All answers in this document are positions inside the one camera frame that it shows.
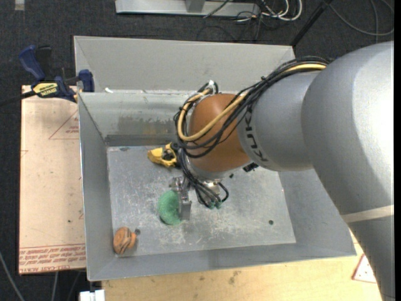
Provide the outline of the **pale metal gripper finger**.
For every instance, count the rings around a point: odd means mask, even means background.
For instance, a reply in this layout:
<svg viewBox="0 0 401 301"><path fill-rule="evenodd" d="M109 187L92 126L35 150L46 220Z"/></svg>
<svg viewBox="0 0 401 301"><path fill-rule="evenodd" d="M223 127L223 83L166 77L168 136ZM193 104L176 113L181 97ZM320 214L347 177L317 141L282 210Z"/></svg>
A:
<svg viewBox="0 0 401 301"><path fill-rule="evenodd" d="M181 221L190 220L190 211L192 207L192 201L181 200L179 203L179 218Z"/></svg>
<svg viewBox="0 0 401 301"><path fill-rule="evenodd" d="M173 177L169 187L177 193L181 200L189 199L189 181L185 176Z"/></svg>

